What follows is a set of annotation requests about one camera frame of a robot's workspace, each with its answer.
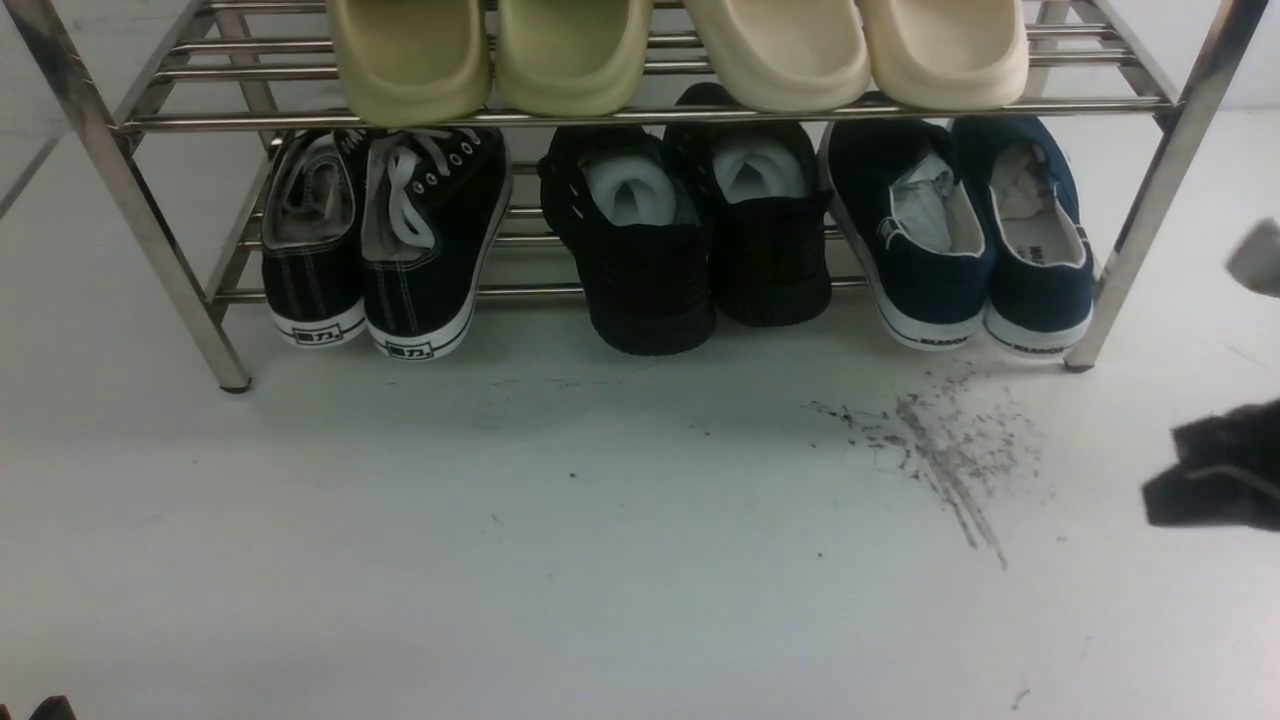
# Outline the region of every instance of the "cream slide sandal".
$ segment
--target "cream slide sandal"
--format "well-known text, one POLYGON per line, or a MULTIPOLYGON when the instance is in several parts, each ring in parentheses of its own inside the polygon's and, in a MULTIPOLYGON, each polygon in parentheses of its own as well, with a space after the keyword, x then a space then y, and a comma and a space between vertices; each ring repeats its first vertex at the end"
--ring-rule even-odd
POLYGON ((854 0, 685 0, 716 74, 767 111, 847 105, 870 85, 854 0))
POLYGON ((989 110, 1021 97, 1029 50, 1021 0, 860 0, 872 72, 918 108, 989 110))
POLYGON ((492 73, 481 0, 328 0, 351 109, 411 127, 484 106, 492 73))
POLYGON ((539 115, 620 110, 640 88, 653 0, 500 0, 498 92, 539 115))

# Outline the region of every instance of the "gray object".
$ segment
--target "gray object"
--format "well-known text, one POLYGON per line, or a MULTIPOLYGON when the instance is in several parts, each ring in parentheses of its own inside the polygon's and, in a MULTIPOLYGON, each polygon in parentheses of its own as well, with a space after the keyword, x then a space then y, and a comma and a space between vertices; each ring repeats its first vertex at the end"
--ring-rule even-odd
MULTIPOLYGON (((142 247, 160 283, 169 293, 218 383, 228 392, 248 389, 250 375, 223 332, 228 306, 265 302, 265 293, 239 287, 241 275, 252 252, 261 250, 259 228, 265 168, 270 167, 275 142, 269 142, 264 170, 248 188, 243 210, 236 218, 229 240, 209 283, 201 286, 192 274, 182 247, 156 205, 133 152, 147 133, 253 131, 268 140, 274 131, 289 128, 364 127, 349 111, 280 111, 275 108, 269 82, 306 81, 337 77, 332 60, 270 63, 265 56, 323 55, 332 49, 328 38, 251 37, 244 17, 250 14, 323 13, 323 0, 191 0, 160 47, 143 67, 120 108, 111 113, 81 60, 52 0, 3 0, 19 35, 49 81, 54 95, 79 136, 93 167, 102 176, 116 206, 142 247), (218 28, 220 37, 207 38, 218 28), (193 55, 221 55, 227 64, 191 65, 193 55), (164 105, 177 83, 233 82, 241 86, 246 109, 221 113, 174 114, 164 105)), ((657 0, 655 8, 681 8, 676 0, 657 0)), ((1066 357, 1073 370, 1092 368, 1107 334, 1115 325, 1142 263, 1172 205, 1178 188, 1190 168, 1201 141, 1222 101, 1231 78, 1248 49, 1267 0, 1221 0, 1196 65, 1179 94, 1160 70, 1128 26, 1111 9, 1111 0, 1046 0, 1041 14, 1028 27, 1032 40, 1030 64, 1036 69, 1023 100, 992 114, 1084 115, 1148 114, 1164 133, 1160 147, 1138 190, 1129 218, 1120 231, 1115 250, 1098 283, 1093 324, 1085 338, 1066 357), (1068 23, 1069 6, 1080 19, 1068 23), (1059 49, 1059 41, 1092 41, 1096 46, 1059 49), (1107 65, 1125 78, 1132 94, 1112 97, 1041 97, 1044 76, 1053 68, 1107 65)), ((649 76, 708 74, 710 64, 701 54, 701 42, 690 32, 654 33, 649 46, 664 51, 663 59, 650 59, 649 76), (684 51, 686 59, 667 59, 666 51, 684 51)), ((468 118, 451 120, 462 127, 554 127, 563 124, 666 124, 705 120, 713 123, 754 123, 773 119, 836 120, 854 118, 946 117, 947 113, 918 110, 896 104, 859 101, 824 113, 764 114, 737 108, 643 108, 627 109, 605 118, 544 118, 513 110, 484 110, 468 118)), ((517 172, 532 169, 516 164, 517 172)), ((536 208, 513 208, 511 218, 540 217, 536 208)), ((497 249, 554 246, 545 234, 506 234, 497 249)), ((836 278, 836 287, 864 287, 858 277, 836 278)), ((577 295, 581 288, 566 284, 525 284, 481 288, 481 297, 577 295)))
POLYGON ((1280 297, 1280 224, 1270 218, 1253 225, 1228 260, 1226 272, 1258 295, 1280 297))

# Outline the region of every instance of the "navy canvas sneaker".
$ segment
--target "navy canvas sneaker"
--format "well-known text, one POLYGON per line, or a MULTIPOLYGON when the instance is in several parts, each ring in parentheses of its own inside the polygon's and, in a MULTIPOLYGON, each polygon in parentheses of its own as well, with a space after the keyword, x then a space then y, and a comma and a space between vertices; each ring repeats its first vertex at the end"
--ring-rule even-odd
POLYGON ((831 214, 893 337, 950 350, 982 327, 996 260, 956 172, 951 135, 923 120, 832 123, 819 152, 831 214))
POLYGON ((1037 118, 961 118, 961 172, 998 259, 987 332, 1025 357, 1057 357, 1093 318, 1093 251, 1066 156, 1037 118))

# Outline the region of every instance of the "shoe rack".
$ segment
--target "shoe rack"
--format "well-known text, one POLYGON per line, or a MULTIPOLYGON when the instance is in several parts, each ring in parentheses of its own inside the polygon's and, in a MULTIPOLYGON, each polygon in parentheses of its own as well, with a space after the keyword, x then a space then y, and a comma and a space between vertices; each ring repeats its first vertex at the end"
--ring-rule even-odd
MULTIPOLYGON (((325 37, 253 37, 247 15, 319 14, 323 0, 192 0, 178 17, 155 54, 142 69, 120 106, 108 109, 88 69, 72 42, 52 0, 3 0, 32 56, 58 96, 67 118, 102 176, 115 204, 124 214, 138 245, 160 278, 218 384, 227 392, 244 392, 250 372, 223 332, 223 318, 232 305, 265 304, 261 288, 242 287, 244 266, 261 249, 259 225, 261 197, 268 179, 278 131, 292 128, 365 127, 349 111, 293 113, 276 109, 268 83, 334 79, 333 60, 280 61, 282 56, 305 58, 328 54, 333 44, 325 37), (216 36, 211 37, 216 29, 216 36), (221 64, 193 65, 197 55, 225 58, 221 64), (178 83, 238 83, 243 108, 219 113, 177 114, 165 111, 165 101, 178 83), (187 264, 178 238, 133 161, 133 154, 151 133, 257 132, 266 159, 232 232, 221 259, 207 282, 196 278, 187 264)), ((1036 22, 1028 27, 1032 44, 1032 76, 1023 100, 996 110, 996 114, 1030 115, 1151 115, 1164 137, 1138 190, 1115 250, 1107 259, 1098 282, 1097 302, 1089 334, 1066 357, 1069 370, 1093 366, 1115 324, 1138 270, 1151 250, 1160 227, 1174 202, 1204 133, 1217 113, 1226 88, 1235 76, 1267 0, 1220 0, 1217 15, 1185 87, 1178 87, 1153 63, 1133 32, 1115 14, 1110 0, 1044 0, 1036 22), (1059 44, 1070 41, 1070 49, 1059 44), (1078 41, 1088 41, 1088 47, 1078 41), (1115 68, 1132 92, 1111 97, 1042 97, 1047 74, 1055 68, 1105 65, 1115 68)), ((681 10, 681 3, 659 0, 655 8, 681 10)), ((650 58, 648 76, 709 74, 710 64, 700 54, 694 32, 655 32, 650 50, 680 50, 686 59, 650 58)), ((748 109, 724 108, 628 108, 600 118, 549 118, 515 110, 485 110, 442 126, 466 127, 554 127, 564 124, 652 124, 673 120, 713 123, 751 123, 772 118, 799 120, 837 120, 858 118, 947 117, 896 104, 858 101, 823 113, 764 114, 748 109)), ((517 164, 516 173, 532 173, 531 163, 517 164)), ((513 206, 511 219, 539 219, 535 206, 513 206)), ((828 237, 838 233, 828 228, 828 237)), ((550 234, 500 236, 495 251, 509 247, 559 247, 550 234)), ((836 278, 837 288, 865 284, 863 278, 836 278)), ((577 295, 577 284, 512 284, 481 288, 483 297, 538 297, 577 295)), ((262 332, 269 332, 269 323, 262 332)))

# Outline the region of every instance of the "white shoelace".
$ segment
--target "white shoelace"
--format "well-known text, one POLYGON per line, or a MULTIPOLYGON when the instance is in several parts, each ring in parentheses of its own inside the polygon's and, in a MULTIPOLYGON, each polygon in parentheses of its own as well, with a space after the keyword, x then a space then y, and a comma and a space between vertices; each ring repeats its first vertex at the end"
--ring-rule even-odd
MULTIPOLYGON (((452 174, 452 168, 461 167, 465 161, 462 155, 452 152, 448 156, 444 155, 444 150, 440 149, 436 140, 449 140, 456 132, 461 132, 467 136, 470 143, 462 143, 462 155, 471 155, 475 152, 474 147, 480 145, 480 136, 468 128, 461 128, 460 131, 438 131, 438 129, 420 129, 413 131, 413 137, 417 143, 421 145, 426 154, 431 158, 435 164, 435 170, 439 177, 449 177, 452 174)), ((387 179, 390 181, 390 200, 388 204, 388 217, 390 219, 392 232, 399 238, 404 245, 413 247, 422 247, 431 250, 435 247, 435 233, 431 232, 431 225, 426 222, 426 218, 413 208, 413 202, 410 199, 410 192, 415 195, 422 195, 426 192, 426 187, 422 183, 413 182, 413 173, 417 170, 419 163, 422 158, 413 151, 412 147, 407 145, 397 145, 392 150, 392 156, 387 163, 387 179)), ((426 174, 426 184, 435 186, 439 183, 436 174, 426 174)))

